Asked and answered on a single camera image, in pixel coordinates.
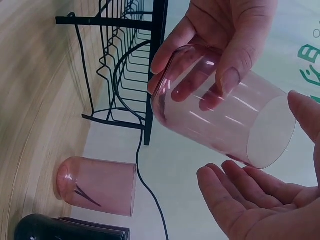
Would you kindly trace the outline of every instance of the pink plastic cup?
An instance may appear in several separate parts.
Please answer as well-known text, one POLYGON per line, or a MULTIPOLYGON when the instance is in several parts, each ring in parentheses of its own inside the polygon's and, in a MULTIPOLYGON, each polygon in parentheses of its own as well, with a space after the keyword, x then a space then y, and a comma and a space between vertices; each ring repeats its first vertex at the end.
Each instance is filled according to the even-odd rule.
POLYGON ((70 157, 59 166, 56 188, 72 206, 131 217, 136 179, 135 164, 70 157))
POLYGON ((295 130, 287 94, 252 71, 222 94, 216 85, 217 52, 201 45, 179 48, 152 96, 153 113, 186 138, 266 168, 283 154, 295 130))

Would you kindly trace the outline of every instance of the hand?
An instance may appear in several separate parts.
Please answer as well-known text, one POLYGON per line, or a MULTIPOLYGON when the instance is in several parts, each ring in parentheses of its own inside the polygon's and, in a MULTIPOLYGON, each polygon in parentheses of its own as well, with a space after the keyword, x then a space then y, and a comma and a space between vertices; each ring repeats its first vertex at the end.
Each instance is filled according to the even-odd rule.
MULTIPOLYGON (((276 8, 277 0, 191 0, 185 17, 153 59, 155 76, 148 84, 149 93, 154 93, 173 52, 189 43, 215 47, 223 53, 216 85, 221 94, 229 93, 262 53, 276 8)), ((186 84, 186 91, 190 85, 192 82, 186 84)))
MULTIPOLYGON (((315 143, 314 166, 320 182, 320 104, 290 92, 291 111, 315 143)), ((199 169, 198 183, 216 222, 234 240, 319 239, 319 187, 286 184, 261 170, 232 161, 199 169)))

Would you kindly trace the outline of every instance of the dish rack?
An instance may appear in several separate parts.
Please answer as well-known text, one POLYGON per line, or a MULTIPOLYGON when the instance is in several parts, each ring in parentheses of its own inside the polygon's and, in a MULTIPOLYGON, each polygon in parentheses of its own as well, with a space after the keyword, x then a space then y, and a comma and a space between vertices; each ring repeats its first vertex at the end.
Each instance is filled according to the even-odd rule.
POLYGON ((147 0, 99 0, 96 16, 57 16, 57 25, 73 25, 79 41, 91 114, 84 119, 112 126, 144 131, 144 145, 151 139, 153 112, 148 81, 150 64, 165 38, 168 0, 154 0, 153 10, 145 11, 147 0), (94 106, 87 72, 85 49, 79 26, 99 26, 100 67, 96 74, 104 82, 107 107, 94 106))

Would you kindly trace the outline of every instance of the wood grain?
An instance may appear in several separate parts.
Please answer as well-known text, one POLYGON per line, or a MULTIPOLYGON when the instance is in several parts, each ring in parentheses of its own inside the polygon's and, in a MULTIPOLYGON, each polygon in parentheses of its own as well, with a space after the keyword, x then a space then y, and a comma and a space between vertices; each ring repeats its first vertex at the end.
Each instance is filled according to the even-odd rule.
MULTIPOLYGON (((68 216, 53 182, 57 166, 81 156, 90 114, 74 26, 55 16, 95 16, 98 0, 0 0, 0 239, 29 214, 68 216)), ((94 100, 102 80, 99 27, 80 27, 94 100)))

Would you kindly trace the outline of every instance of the black metal rack leg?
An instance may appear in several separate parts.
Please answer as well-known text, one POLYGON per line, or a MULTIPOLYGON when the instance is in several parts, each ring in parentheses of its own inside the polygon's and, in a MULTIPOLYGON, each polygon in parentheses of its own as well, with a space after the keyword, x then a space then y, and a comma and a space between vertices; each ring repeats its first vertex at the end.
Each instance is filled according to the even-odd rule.
MULTIPOLYGON (((153 61, 158 49, 165 39, 166 22, 167 22, 168 0, 154 0, 153 1, 153 15, 152 15, 152 31, 150 44, 150 58, 149 66, 153 61)), ((148 81, 151 80, 153 74, 149 71, 148 81)), ((144 145, 149 146, 151 140, 151 131, 153 126, 154 114, 151 107, 151 95, 147 95, 146 100, 146 116, 145 116, 145 130, 144 130, 144 145)))

